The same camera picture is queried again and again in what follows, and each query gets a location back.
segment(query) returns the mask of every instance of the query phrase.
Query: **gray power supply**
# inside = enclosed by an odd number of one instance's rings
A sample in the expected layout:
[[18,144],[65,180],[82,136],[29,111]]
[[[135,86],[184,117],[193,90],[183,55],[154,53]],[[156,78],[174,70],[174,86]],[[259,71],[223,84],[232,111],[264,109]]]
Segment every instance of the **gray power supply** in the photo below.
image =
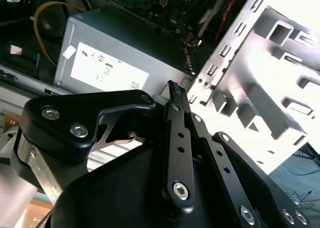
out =
[[192,80],[183,44],[116,7],[69,18],[54,82],[73,93],[140,89]]

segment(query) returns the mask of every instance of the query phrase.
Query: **motherboard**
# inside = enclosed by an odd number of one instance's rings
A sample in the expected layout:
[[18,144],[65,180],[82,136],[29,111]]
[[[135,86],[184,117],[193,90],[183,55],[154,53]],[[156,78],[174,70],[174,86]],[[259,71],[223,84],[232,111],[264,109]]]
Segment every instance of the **motherboard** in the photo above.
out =
[[190,17],[203,0],[111,0],[135,15],[185,39],[190,34]]

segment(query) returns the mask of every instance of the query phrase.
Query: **blue cable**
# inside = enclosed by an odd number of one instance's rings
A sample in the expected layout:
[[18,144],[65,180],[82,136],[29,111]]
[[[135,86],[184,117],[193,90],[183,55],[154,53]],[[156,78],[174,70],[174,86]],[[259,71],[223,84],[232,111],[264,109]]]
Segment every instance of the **blue cable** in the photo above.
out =
[[280,167],[285,171],[285,173],[287,173],[290,176],[295,176],[295,177],[304,177],[304,176],[308,176],[308,175],[312,175],[314,173],[320,172],[320,169],[318,169],[318,170],[312,171],[307,174],[293,174],[293,173],[290,173],[289,171],[287,171],[286,168],[284,168],[282,165],[280,165]]

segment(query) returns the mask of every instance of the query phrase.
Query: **red cable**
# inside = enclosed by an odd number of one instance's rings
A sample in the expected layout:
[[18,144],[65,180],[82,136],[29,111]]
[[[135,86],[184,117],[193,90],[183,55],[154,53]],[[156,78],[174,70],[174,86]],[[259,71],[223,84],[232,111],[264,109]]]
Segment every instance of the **red cable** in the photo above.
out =
[[215,39],[214,39],[214,45],[217,43],[218,39],[219,39],[219,35],[220,33],[222,32],[223,28],[224,28],[224,24],[227,20],[227,15],[229,13],[229,11],[231,10],[232,6],[234,5],[236,0],[231,0],[230,3],[228,4],[228,7],[226,9],[226,11],[223,13],[222,15],[222,21],[221,21],[221,24],[220,24],[220,27],[219,27],[219,31],[218,33],[215,35]]

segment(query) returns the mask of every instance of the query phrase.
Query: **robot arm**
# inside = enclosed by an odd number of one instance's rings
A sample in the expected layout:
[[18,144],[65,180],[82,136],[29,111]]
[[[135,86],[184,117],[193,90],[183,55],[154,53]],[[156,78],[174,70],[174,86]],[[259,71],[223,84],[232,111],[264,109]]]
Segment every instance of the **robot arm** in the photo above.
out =
[[[231,137],[209,134],[183,88],[168,86],[165,105],[141,90],[25,105],[11,165],[54,204],[48,227],[311,227]],[[143,145],[88,172],[90,151],[132,138]]]

